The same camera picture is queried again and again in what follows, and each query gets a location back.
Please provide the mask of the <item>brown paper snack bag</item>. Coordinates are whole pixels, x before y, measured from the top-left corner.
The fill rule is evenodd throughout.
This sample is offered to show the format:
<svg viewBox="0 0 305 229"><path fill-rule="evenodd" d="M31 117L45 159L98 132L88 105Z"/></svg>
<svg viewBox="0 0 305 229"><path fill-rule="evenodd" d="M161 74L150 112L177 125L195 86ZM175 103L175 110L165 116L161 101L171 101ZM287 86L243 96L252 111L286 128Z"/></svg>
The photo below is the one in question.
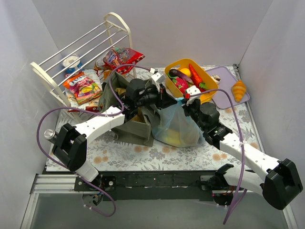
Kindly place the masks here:
<svg viewBox="0 0 305 229"><path fill-rule="evenodd" d="M120 98L120 100L122 102L125 102L126 89L118 87L115 89L115 91L116 91L118 97ZM124 111L126 113L125 114L126 121L135 121L135 122L144 123L144 117L142 115L140 108L137 108L134 111L129 111L128 108L125 108Z"/></svg>

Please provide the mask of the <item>light blue plastic bag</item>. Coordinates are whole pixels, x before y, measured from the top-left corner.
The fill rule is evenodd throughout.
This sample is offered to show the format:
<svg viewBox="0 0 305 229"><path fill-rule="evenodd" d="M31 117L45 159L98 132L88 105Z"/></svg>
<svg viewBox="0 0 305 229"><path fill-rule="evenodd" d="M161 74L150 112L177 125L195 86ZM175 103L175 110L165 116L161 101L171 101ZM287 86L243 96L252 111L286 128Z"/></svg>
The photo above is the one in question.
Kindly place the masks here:
<svg viewBox="0 0 305 229"><path fill-rule="evenodd" d="M183 148L198 146L204 142L203 132L189 116L185 116L182 101L162 110L156 110L157 125L152 127L156 140Z"/></svg>

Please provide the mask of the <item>green canvas tote bag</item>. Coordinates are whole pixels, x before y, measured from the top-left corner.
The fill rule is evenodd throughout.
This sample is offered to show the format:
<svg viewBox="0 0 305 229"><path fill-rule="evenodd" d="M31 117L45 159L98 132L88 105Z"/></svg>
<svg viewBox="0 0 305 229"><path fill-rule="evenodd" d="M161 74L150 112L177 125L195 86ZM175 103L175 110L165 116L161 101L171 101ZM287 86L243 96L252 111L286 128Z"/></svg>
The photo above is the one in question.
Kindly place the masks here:
<svg viewBox="0 0 305 229"><path fill-rule="evenodd" d="M145 89L151 85L153 85L151 80L134 78L127 81L124 76L118 73L102 84L103 94L99 99L99 105L103 112L111 106L121 109L120 103L123 103L124 109L128 108L129 111L140 108L144 117L144 123L125 120L124 124L113 128L112 131L115 133L116 141L149 147L153 145L152 125L149 121L149 115L154 110L150 107L151 105L143 104ZM115 91L118 87L126 89L125 102L120 100Z"/></svg>

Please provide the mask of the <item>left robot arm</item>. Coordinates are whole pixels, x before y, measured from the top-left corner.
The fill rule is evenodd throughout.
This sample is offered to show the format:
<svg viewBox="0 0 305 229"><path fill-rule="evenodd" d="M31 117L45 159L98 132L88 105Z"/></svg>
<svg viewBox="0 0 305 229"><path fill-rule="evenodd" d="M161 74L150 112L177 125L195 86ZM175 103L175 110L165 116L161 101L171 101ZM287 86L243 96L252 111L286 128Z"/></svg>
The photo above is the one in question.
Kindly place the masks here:
<svg viewBox="0 0 305 229"><path fill-rule="evenodd" d="M65 124L59 133L45 131L44 137L54 144L52 152L71 171L90 183L99 180L98 170L87 159L87 145L100 135L130 121L142 106L155 105L159 109L177 104L162 84L146 87L145 81L133 79L126 87L123 104L110 106L94 118L71 126Z"/></svg>

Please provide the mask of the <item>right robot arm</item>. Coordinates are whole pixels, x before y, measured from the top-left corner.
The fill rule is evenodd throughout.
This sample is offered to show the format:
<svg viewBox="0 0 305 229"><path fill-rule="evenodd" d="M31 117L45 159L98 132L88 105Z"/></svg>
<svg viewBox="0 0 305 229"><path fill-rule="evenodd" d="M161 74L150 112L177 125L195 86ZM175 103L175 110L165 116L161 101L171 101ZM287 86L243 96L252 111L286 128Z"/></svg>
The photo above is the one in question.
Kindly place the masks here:
<svg viewBox="0 0 305 229"><path fill-rule="evenodd" d="M219 112L213 103L201 103L190 99L183 106L186 116L190 116L203 131L206 142L215 148L239 159L250 171L225 165L218 169L208 181L212 187L235 186L257 193L268 204L283 210L303 191L303 185L296 165L289 159L279 160L266 155L250 144L240 141L238 135L219 121Z"/></svg>

